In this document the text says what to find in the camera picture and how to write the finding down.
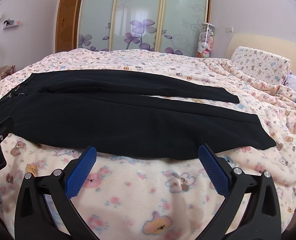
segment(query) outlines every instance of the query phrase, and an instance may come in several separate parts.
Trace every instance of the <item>bed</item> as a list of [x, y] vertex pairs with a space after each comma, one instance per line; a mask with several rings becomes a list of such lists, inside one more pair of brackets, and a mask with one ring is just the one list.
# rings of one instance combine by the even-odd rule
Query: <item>bed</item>
[[[276, 147], [267, 150], [242, 147], [217, 155], [245, 173], [259, 175], [268, 170], [272, 174], [280, 203], [282, 229], [286, 229], [296, 209], [295, 91], [255, 80], [227, 59], [200, 59], [146, 50], [92, 52], [75, 49], [45, 57], [3, 79], [0, 98], [31, 73], [74, 69], [161, 74], [201, 85], [224, 87], [237, 95], [239, 104], [193, 98], [169, 99], [210, 104], [259, 116], [264, 130], [276, 141]], [[83, 150], [35, 144], [15, 134], [8, 135], [1, 146], [8, 164], [0, 171], [0, 217], [14, 236], [16, 200], [25, 173], [49, 175], [55, 169], [63, 169]], [[187, 179], [188, 191], [179, 186], [174, 172]], [[248, 199], [249, 195], [245, 195], [228, 231], [238, 226]], [[79, 195], [72, 198], [80, 215], [101, 239], [114, 239], [118, 235], [120, 239], [150, 240], [195, 239], [223, 200], [198, 159], [148, 160], [106, 153], [98, 153]], [[47, 201], [58, 228], [67, 233], [53, 201], [50, 197]], [[164, 223], [167, 230], [162, 234], [151, 231], [149, 225], [154, 223]]]

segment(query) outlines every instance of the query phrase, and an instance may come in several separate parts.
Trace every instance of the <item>sliding wardrobe door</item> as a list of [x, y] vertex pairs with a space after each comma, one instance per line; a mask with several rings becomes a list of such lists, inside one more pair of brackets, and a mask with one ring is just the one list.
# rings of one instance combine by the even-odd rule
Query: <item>sliding wardrobe door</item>
[[82, 0], [78, 47], [109, 51], [110, 27], [114, 0]]
[[164, 0], [159, 52], [195, 57], [201, 24], [207, 21], [208, 0]]
[[160, 0], [115, 0], [111, 50], [154, 51]]

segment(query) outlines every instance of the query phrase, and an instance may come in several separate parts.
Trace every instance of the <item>plush toy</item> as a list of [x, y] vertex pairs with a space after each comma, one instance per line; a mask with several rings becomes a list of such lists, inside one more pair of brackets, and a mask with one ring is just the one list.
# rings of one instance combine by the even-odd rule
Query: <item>plush toy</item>
[[213, 36], [209, 36], [209, 40], [207, 41], [208, 45], [212, 47], [213, 44]]
[[211, 52], [211, 47], [206, 42], [202, 42], [199, 48], [204, 49], [203, 51], [207, 50], [208, 52]]
[[197, 56], [201, 58], [209, 58], [213, 44], [213, 31], [210, 26], [204, 26], [200, 33]]
[[201, 57], [202, 57], [202, 58], [209, 58], [209, 57], [210, 57], [210, 54], [209, 54], [209, 52], [204, 51], [204, 52], [201, 54]]

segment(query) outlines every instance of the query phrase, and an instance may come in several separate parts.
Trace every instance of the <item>wooden door frame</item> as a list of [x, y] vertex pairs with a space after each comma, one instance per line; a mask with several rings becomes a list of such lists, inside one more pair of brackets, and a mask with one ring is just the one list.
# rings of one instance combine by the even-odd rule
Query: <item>wooden door frame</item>
[[72, 25], [72, 48], [77, 48], [77, 32], [78, 32], [78, 21], [79, 21], [79, 13], [81, 7], [81, 0], [77, 0], [76, 7], [75, 7], [75, 18], [73, 20]]
[[[60, 9], [60, 6], [62, 4], [62, 2], [65, 1], [65, 0], [60, 0], [59, 1], [59, 5], [58, 5], [58, 11], [57, 11], [57, 21], [56, 21], [56, 32], [55, 32], [55, 53], [58, 52], [58, 35], [57, 35], [57, 31], [58, 31], [58, 26], [59, 26], [59, 9]], [[72, 27], [72, 40], [74, 39], [74, 33], [73, 33], [73, 27]]]

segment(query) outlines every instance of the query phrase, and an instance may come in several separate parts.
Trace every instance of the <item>purple flower decal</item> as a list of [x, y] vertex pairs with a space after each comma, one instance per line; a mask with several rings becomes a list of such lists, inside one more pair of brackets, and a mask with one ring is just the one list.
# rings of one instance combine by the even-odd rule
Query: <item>purple flower decal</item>
[[96, 49], [95, 47], [93, 47], [93, 46], [90, 47], [90, 50], [91, 50], [91, 51], [94, 51], [94, 52], [98, 52], [98, 51], [99, 51], [99, 50], [97, 50], [97, 49]]
[[139, 22], [137, 20], [133, 20], [130, 22], [131, 25], [136, 26], [132, 29], [134, 33], [143, 34], [145, 31], [148, 33], [155, 33], [157, 29], [155, 27], [152, 27], [151, 25], [154, 25], [155, 22], [149, 19], [145, 19], [142, 22]]
[[164, 49], [164, 51], [169, 54], [182, 55], [182, 52], [180, 50], [173, 51], [173, 49], [170, 47]]
[[80, 34], [78, 44], [79, 46], [82, 46], [82, 44], [84, 44], [85, 46], [89, 46], [91, 43], [91, 41], [89, 40], [91, 39], [92, 39], [92, 36], [90, 34], [87, 34], [85, 37], [82, 34]]
[[[161, 30], [161, 35], [164, 35], [164, 34], [166, 34], [166, 31], [167, 30]], [[172, 36], [170, 36], [170, 35], [164, 35], [167, 39], [172, 39]]]
[[149, 51], [155, 51], [155, 48], [151, 48], [150, 49], [150, 45], [148, 43], [142, 43], [139, 45], [140, 49], [145, 49], [145, 50], [149, 50]]
[[137, 43], [140, 42], [140, 40], [138, 40], [138, 38], [140, 36], [137, 35], [137, 34], [132, 35], [131, 33], [126, 33], [125, 36], [127, 37], [126, 39], [124, 39], [125, 43], [131, 43], [131, 42], [133, 42], [133, 43], [137, 44]]

